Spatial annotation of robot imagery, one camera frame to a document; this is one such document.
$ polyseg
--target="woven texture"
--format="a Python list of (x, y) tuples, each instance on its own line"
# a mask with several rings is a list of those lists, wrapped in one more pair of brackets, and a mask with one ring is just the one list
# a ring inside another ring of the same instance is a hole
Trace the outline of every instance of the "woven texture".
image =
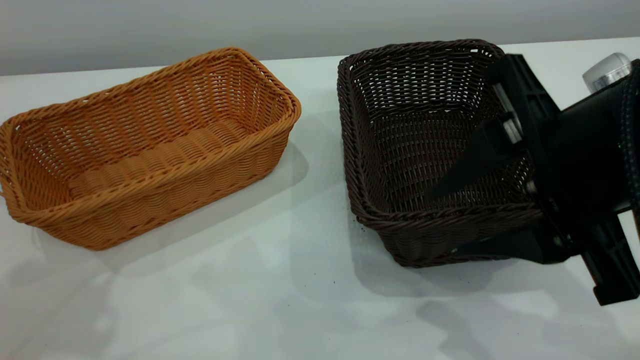
[(482, 40), (388, 45), (339, 65), (338, 98), (351, 210), (404, 266), (433, 266), (458, 247), (540, 216), (527, 158), (435, 201), (475, 127), (504, 112), (483, 70), (504, 53)]
[(108, 249), (267, 176), (300, 102), (241, 49), (211, 51), (0, 127), (11, 216)]

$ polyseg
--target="white table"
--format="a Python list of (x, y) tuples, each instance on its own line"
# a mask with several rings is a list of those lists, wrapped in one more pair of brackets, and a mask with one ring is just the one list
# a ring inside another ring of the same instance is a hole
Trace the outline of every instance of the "white table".
[[(640, 38), (504, 49), (564, 108)], [(0, 200), (0, 359), (638, 359), (640, 300), (600, 307), (580, 258), (393, 262), (348, 207), (340, 59), (265, 61), (303, 104), (276, 170), (121, 246), (68, 245)], [(0, 120), (156, 69), (0, 77)]]

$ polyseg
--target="robotic arm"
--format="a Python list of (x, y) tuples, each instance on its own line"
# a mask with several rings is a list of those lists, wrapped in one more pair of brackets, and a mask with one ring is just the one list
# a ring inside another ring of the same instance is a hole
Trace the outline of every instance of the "robotic arm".
[(486, 72), (506, 113), (485, 120), (455, 166), (432, 187), (435, 199), (528, 153), (535, 167), (526, 184), (544, 217), (535, 224), (458, 249), (558, 263), (581, 255), (600, 305), (640, 295), (640, 272), (618, 214), (640, 210), (640, 60), (622, 62), (600, 78), (584, 75), (595, 93), (560, 111), (522, 55), (508, 54)]

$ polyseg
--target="orange wicker basket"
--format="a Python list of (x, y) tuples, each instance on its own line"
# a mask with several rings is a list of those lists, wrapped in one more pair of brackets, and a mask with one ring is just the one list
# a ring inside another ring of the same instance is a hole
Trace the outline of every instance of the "orange wicker basket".
[(300, 102), (245, 51), (211, 51), (0, 127), (9, 214), (92, 250), (267, 176)]

